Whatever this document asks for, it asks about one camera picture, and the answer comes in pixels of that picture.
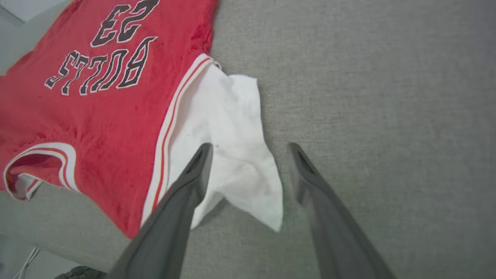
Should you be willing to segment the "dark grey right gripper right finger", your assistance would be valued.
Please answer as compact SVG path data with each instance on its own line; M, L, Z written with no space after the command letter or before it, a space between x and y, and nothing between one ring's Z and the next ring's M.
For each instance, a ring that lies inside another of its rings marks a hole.
M321 279L396 279L303 149L288 144L295 198L305 209Z

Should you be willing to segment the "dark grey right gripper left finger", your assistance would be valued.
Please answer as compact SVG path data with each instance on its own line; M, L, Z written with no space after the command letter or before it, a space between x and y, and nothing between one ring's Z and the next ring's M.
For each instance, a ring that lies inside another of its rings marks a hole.
M208 187L211 143L200 145L107 279L179 279L195 208Z

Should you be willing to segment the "grey fabric sofa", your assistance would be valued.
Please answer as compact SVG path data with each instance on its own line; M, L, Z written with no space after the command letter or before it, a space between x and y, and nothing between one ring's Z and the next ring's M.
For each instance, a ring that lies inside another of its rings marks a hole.
M298 142L398 279L496 279L496 0L218 0L211 55L258 79L276 233L222 201L183 279L318 279Z

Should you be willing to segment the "red Bulls 23 jersey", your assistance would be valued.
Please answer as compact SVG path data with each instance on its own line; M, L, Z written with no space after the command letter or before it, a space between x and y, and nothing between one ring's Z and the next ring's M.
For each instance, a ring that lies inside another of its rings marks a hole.
M191 227L224 198L279 231L283 189L257 80L210 56L217 0L73 0L0 76L0 191L42 183L88 196L138 234L203 143L208 188Z

